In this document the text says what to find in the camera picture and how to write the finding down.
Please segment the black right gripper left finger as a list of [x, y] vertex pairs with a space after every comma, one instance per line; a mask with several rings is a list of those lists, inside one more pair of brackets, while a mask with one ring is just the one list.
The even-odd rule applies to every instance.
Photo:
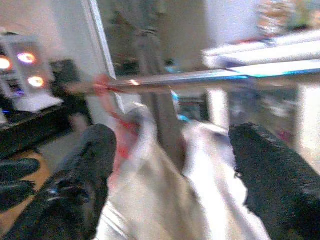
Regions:
[[116, 146], [116, 135], [109, 127], [88, 127], [3, 239], [94, 239], [108, 197]]

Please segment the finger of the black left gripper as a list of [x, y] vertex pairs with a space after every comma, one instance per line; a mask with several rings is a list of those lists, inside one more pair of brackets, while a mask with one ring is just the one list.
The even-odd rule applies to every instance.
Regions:
[[33, 181], [1, 182], [0, 211], [6, 212], [34, 194], [35, 183]]
[[0, 181], [17, 181], [36, 172], [40, 162], [34, 158], [3, 160], [0, 162]]

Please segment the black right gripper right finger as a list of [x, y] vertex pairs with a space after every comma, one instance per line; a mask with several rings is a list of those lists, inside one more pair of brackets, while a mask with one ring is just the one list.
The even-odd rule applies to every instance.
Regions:
[[320, 238], [320, 175], [293, 149], [253, 123], [230, 126], [244, 202], [272, 240]]

